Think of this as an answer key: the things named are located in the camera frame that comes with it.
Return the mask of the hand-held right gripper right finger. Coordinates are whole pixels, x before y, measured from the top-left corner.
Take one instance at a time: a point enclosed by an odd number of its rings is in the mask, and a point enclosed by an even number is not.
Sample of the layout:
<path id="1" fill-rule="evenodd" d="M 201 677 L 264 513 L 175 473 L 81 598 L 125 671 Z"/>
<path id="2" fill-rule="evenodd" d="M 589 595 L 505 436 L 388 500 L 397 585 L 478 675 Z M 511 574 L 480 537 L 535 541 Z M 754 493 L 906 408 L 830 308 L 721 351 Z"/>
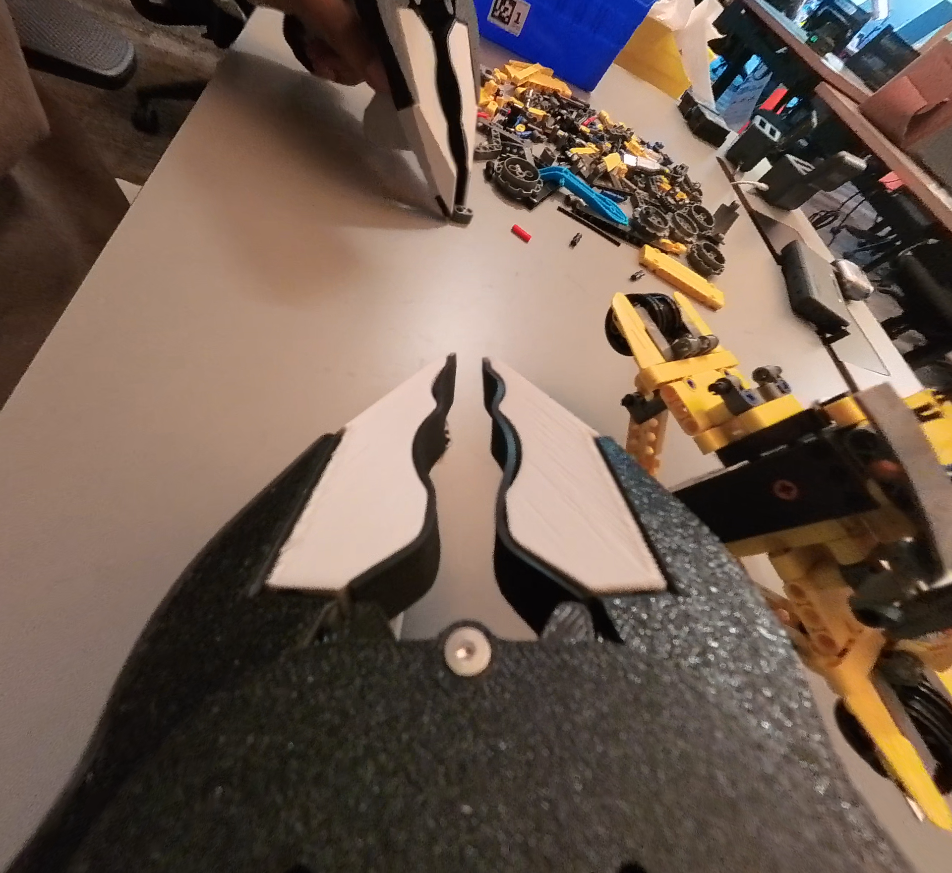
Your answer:
<path id="1" fill-rule="evenodd" d="M 502 361 L 482 359 L 482 393 L 501 472 L 493 568 L 506 603 L 539 637 L 621 641 L 605 602 L 667 581 L 601 435 Z"/>

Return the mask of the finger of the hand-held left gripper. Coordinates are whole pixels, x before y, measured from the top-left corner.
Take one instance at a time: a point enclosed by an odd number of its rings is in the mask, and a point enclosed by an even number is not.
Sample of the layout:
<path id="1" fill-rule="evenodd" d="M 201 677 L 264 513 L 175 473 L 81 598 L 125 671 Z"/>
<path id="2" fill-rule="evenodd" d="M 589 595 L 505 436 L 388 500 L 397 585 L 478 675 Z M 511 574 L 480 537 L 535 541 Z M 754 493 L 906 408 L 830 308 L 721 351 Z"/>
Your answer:
<path id="1" fill-rule="evenodd" d="M 476 75 L 468 27 L 458 20 L 448 33 L 448 53 L 453 68 L 458 99 L 459 118 L 456 123 L 460 134 L 458 150 L 458 177 L 454 205 L 470 206 L 469 190 L 472 179 L 473 153 L 477 137 Z"/>
<path id="2" fill-rule="evenodd" d="M 373 94 L 363 112 L 363 131 L 376 145 L 413 153 L 435 204 L 453 217 L 461 161 L 457 129 L 440 91 L 432 34 L 407 7 L 381 9 L 380 15 L 387 91 Z"/>

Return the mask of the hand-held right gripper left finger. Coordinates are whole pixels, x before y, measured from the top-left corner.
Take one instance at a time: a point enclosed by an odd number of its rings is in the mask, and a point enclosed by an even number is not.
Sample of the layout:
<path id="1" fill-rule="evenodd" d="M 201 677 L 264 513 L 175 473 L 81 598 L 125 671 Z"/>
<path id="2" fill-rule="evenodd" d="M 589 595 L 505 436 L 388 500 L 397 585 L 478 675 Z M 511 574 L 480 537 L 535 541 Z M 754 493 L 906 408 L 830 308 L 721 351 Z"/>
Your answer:
<path id="1" fill-rule="evenodd" d="M 389 620 L 430 590 L 441 557 L 431 471 L 448 445 L 456 372 L 454 353 L 425 366 L 334 435 L 267 588 L 371 603 Z"/>

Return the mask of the pile of toy brick pieces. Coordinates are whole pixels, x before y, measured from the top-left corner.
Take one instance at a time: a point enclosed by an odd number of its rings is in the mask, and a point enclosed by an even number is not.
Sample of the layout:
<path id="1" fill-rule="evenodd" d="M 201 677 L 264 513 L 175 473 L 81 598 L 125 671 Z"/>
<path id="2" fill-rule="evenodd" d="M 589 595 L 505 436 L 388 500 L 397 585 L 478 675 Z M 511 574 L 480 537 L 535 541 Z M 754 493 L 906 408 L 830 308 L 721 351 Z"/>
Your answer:
<path id="1" fill-rule="evenodd" d="M 642 139 L 594 109 L 540 64 L 511 59 L 481 68 L 473 162 L 502 198 L 528 211 L 556 199 L 560 213 L 617 247 L 659 248 L 707 280 L 723 272 L 724 238 L 711 234 L 712 213 L 688 167 L 662 142 Z M 617 202 L 630 228 L 542 183 L 538 170 L 554 165 Z"/>

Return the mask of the yellow toy brick vehicle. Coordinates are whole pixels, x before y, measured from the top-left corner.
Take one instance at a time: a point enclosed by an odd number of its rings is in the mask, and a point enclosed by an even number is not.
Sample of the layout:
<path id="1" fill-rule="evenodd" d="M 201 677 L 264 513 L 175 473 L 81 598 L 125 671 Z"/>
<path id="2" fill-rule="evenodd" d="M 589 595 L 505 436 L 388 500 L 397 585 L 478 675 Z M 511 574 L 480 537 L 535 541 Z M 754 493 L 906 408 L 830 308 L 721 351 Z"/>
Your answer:
<path id="1" fill-rule="evenodd" d="M 614 295 L 636 365 L 626 451 L 651 475 L 674 423 L 721 468 L 675 491 L 764 589 L 836 697 L 851 749 L 950 830 L 950 395 L 887 383 L 803 404 L 777 366 L 744 375 L 680 293 Z"/>

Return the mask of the blue curved brick piece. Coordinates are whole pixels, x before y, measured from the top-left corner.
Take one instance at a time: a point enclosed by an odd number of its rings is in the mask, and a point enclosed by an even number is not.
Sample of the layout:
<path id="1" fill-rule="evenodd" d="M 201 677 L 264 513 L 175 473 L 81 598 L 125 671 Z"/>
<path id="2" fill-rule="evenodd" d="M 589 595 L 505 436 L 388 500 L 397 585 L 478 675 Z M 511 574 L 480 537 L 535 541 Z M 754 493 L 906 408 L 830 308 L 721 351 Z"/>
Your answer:
<path id="1" fill-rule="evenodd" d="M 542 183 L 567 190 L 571 195 L 582 200 L 591 213 L 601 217 L 604 221 L 611 222 L 621 228 L 630 228 L 631 218 L 621 206 L 590 186 L 572 170 L 564 166 L 554 165 L 540 168 L 538 174 Z"/>

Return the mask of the yellow cardboard box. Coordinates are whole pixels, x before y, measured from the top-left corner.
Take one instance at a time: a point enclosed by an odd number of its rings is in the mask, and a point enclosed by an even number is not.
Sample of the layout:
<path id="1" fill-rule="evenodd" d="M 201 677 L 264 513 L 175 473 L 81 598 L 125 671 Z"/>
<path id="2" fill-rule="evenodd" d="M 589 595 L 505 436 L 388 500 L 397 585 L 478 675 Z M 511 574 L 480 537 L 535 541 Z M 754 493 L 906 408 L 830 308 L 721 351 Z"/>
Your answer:
<path id="1" fill-rule="evenodd" d="M 678 34 L 649 15 L 631 34 L 613 64 L 679 101 L 691 82 L 684 69 Z"/>

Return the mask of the crumpled white paper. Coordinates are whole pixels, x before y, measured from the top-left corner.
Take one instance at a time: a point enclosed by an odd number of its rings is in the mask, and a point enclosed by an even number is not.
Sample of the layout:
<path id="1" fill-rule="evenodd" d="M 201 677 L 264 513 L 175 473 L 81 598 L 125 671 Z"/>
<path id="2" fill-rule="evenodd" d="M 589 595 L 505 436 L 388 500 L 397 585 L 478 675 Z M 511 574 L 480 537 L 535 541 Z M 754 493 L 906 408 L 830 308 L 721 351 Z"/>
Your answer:
<path id="1" fill-rule="evenodd" d="M 655 0 L 647 16 L 652 16 L 679 32 L 678 45 L 684 69 L 695 97 L 714 108 L 710 64 L 713 54 L 710 43 L 720 34 L 715 20 L 722 13 L 718 0 Z"/>

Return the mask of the black battery box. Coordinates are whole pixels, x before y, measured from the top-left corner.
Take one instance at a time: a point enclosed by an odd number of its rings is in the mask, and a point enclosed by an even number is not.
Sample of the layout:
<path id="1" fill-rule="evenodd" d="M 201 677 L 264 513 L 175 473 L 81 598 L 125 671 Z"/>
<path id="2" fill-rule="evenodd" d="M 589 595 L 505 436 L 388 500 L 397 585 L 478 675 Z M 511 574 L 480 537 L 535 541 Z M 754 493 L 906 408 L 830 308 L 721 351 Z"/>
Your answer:
<path id="1" fill-rule="evenodd" d="M 732 134 L 716 109 L 699 101 L 691 90 L 685 91 L 678 101 L 678 111 L 692 134 L 714 149 L 722 147 Z"/>

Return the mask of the black power bank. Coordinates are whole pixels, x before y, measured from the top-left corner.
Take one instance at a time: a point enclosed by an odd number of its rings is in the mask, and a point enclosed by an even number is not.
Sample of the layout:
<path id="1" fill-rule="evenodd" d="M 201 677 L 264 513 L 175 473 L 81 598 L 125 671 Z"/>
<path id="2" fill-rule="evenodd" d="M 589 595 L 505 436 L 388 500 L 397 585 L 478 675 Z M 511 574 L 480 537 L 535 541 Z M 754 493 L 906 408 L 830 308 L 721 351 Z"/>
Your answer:
<path id="1" fill-rule="evenodd" d="M 846 336 L 852 316 L 831 263 L 802 240 L 785 245 L 779 262 L 793 312 L 826 341 Z"/>

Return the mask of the grey mesh office chair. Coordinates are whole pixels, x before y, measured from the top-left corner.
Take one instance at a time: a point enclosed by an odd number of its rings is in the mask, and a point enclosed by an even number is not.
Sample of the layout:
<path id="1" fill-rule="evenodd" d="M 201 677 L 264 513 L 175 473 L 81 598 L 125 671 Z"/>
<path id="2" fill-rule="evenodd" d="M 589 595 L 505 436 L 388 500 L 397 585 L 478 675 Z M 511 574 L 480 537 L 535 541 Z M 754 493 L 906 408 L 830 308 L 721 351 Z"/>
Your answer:
<path id="1" fill-rule="evenodd" d="M 232 46 L 254 12 L 245 0 L 127 0 L 158 27 L 195 29 L 221 50 Z M 7 0 L 27 64 L 85 86 L 118 91 L 133 80 L 132 42 L 79 0 Z"/>

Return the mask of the large black charging dock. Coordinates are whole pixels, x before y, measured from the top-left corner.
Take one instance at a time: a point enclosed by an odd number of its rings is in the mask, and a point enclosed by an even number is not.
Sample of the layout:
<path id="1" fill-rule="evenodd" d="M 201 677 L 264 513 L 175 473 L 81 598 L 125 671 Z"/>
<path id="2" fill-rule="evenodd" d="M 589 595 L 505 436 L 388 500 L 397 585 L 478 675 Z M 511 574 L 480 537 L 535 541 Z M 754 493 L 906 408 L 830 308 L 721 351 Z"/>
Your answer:
<path id="1" fill-rule="evenodd" d="M 813 164 L 791 153 L 780 156 L 757 180 L 761 199 L 785 212 L 800 209 L 820 192 L 829 192 L 866 171 L 866 160 L 846 151 Z"/>

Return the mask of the silver rounded device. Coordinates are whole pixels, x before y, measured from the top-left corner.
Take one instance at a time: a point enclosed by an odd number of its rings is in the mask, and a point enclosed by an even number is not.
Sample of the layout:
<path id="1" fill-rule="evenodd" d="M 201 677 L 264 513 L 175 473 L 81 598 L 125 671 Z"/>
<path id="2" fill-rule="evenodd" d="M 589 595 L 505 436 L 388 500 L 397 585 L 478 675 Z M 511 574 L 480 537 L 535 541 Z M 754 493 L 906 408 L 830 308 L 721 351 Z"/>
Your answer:
<path id="1" fill-rule="evenodd" d="M 865 302 L 873 295 L 874 284 L 855 262 L 835 259 L 831 267 L 845 301 Z"/>

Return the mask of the wooden background desk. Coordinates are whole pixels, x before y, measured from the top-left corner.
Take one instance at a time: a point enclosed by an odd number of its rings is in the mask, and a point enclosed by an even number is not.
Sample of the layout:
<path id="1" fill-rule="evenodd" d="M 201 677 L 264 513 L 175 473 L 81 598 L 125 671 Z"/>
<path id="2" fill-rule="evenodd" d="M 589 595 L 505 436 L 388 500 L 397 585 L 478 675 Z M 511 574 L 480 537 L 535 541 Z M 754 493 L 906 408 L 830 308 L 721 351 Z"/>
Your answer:
<path id="1" fill-rule="evenodd" d="M 803 30 L 766 1 L 719 1 L 723 12 L 716 25 L 727 28 L 729 43 L 725 66 L 713 82 L 714 97 L 724 94 L 750 58 L 760 58 L 791 96 L 818 97 L 868 153 L 898 176 L 937 228 L 950 233 L 950 192 L 862 114 L 861 105 L 871 95 L 863 82 L 831 56 L 820 56 Z"/>

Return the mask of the brown cardboard box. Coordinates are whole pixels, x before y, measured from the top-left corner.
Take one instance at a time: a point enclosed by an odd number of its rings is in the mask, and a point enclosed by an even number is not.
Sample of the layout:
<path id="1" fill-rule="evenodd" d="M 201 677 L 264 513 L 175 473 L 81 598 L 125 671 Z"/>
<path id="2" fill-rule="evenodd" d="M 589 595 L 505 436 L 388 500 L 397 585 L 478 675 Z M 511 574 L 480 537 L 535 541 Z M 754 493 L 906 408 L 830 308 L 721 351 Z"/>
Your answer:
<path id="1" fill-rule="evenodd" d="M 950 186 L 951 40 L 923 54 L 860 106 L 861 114 L 896 147 Z"/>

